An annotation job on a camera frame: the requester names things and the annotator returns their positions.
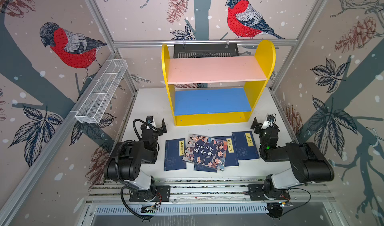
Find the colourful illustrated thick book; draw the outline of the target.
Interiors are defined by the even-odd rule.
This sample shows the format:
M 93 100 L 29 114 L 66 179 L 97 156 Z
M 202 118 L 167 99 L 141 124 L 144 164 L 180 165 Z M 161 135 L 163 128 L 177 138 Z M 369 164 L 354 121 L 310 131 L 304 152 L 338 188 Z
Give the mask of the colourful illustrated thick book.
M 207 169 L 224 171 L 227 149 L 226 140 L 190 134 L 183 153 L 183 161 Z

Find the blue book yellow label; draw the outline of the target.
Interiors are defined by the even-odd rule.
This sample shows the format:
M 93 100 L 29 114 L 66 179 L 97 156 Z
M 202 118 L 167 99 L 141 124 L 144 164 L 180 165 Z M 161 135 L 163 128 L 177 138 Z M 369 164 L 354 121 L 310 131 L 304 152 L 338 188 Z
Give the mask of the blue book yellow label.
M 227 141 L 227 155 L 225 161 L 225 167 L 237 167 L 239 166 L 238 154 L 235 145 L 235 141 L 232 136 L 215 137 L 216 139 Z

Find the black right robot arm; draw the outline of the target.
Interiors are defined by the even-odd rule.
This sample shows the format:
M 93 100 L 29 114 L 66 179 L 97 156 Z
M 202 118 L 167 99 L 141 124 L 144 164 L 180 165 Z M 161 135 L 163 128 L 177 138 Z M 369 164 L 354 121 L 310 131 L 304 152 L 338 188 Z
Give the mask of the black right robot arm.
M 251 129 L 260 139 L 260 157 L 266 163 L 289 162 L 291 167 L 278 174 L 268 175 L 259 190 L 268 200 L 288 198 L 288 189 L 306 183 L 331 182 L 334 170 L 314 143 L 286 143 L 278 146 L 279 127 L 276 117 L 268 114 L 263 123 L 254 119 Z

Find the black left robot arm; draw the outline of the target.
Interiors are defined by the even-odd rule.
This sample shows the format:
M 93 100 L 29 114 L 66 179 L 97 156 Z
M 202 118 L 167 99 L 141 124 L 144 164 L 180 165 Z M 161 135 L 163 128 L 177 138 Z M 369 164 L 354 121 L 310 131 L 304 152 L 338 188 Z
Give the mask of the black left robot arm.
M 133 129 L 138 140 L 116 144 L 105 165 L 104 177 L 129 190 L 131 203 L 168 202 L 170 187 L 157 186 L 154 177 L 141 170 L 142 165 L 156 163 L 160 150 L 158 139 L 167 132 L 166 124 L 162 121 L 156 127 L 154 118 L 148 116 L 145 121 L 135 119 Z

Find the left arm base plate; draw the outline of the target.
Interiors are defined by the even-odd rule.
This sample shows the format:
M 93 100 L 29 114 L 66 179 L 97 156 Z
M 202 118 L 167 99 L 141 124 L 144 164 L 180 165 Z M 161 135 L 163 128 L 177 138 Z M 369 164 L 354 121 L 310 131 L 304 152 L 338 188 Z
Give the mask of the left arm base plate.
M 130 193 L 130 203 L 168 202 L 170 200 L 170 186 L 155 186 L 146 191 L 133 191 Z

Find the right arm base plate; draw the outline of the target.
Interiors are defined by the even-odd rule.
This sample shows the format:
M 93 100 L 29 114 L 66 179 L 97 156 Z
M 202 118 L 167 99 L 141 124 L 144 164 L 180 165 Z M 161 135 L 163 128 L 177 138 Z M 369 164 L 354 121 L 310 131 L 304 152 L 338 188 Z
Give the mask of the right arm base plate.
M 276 189 L 273 186 L 267 188 L 265 185 L 248 185 L 246 193 L 251 201 L 290 201 L 291 197 L 288 190 Z

